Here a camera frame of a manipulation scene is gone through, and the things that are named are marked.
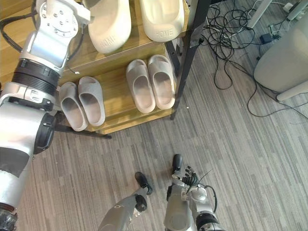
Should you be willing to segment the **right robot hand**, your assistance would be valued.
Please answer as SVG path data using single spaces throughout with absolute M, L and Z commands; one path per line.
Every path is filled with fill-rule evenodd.
M 199 179 L 195 170 L 191 166 L 185 168 L 185 176 L 181 180 L 184 184 L 188 186 L 195 186 Z

